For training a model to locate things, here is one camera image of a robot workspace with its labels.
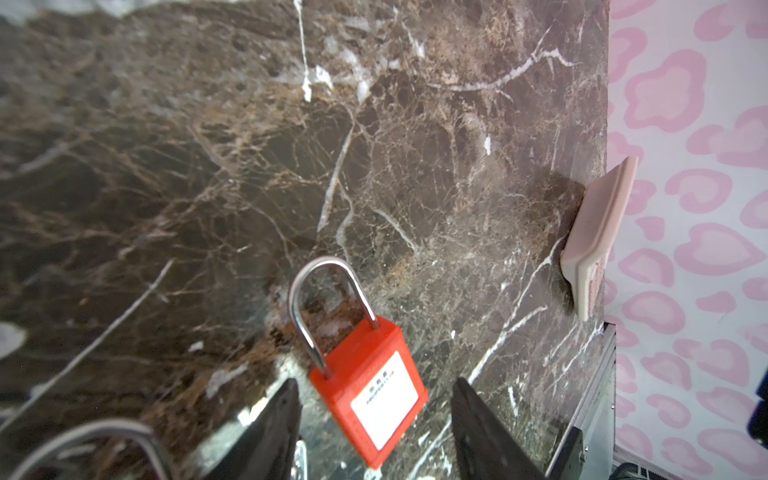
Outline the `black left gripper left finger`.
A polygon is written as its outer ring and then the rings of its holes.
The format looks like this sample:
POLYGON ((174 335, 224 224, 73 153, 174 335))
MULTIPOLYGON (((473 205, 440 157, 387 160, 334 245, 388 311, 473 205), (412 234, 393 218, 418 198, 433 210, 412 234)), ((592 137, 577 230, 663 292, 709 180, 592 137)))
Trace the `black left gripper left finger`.
POLYGON ((302 405, 287 379, 205 479, 290 479, 302 405))

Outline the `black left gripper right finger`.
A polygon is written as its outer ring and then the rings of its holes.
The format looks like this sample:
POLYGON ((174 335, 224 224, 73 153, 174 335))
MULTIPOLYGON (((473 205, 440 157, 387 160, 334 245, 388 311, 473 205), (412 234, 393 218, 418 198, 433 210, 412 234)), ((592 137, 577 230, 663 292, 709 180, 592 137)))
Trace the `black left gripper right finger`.
POLYGON ((452 387, 451 420, 461 479, 545 479, 462 377, 452 387))

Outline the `red padlock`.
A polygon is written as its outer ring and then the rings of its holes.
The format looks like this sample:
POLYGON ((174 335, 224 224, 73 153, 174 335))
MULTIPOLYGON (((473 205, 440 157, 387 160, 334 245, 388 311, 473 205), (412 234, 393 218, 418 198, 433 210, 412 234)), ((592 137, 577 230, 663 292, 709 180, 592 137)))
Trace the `red padlock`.
POLYGON ((402 329, 374 313, 352 267, 333 256, 314 259, 299 271, 289 288, 287 310, 315 365, 311 383, 368 467, 381 468, 428 400, 402 329), (365 312, 365 319, 329 354, 322 352, 300 311, 302 285, 321 267, 344 272, 365 312))

